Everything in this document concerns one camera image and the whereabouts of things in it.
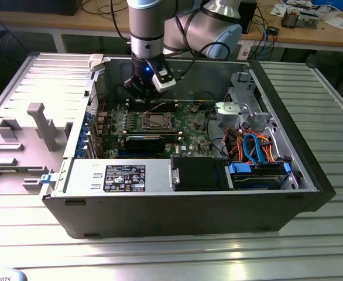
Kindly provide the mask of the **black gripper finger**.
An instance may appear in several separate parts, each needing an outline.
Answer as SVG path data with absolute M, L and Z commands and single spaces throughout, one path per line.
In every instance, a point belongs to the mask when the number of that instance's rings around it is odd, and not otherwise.
M 132 74 L 124 81 L 124 89 L 137 100 L 146 101 L 146 81 Z
M 157 89 L 152 86 L 145 90 L 145 102 L 151 103 L 154 100 L 158 100 L 162 96 L 162 93 L 159 93 Z

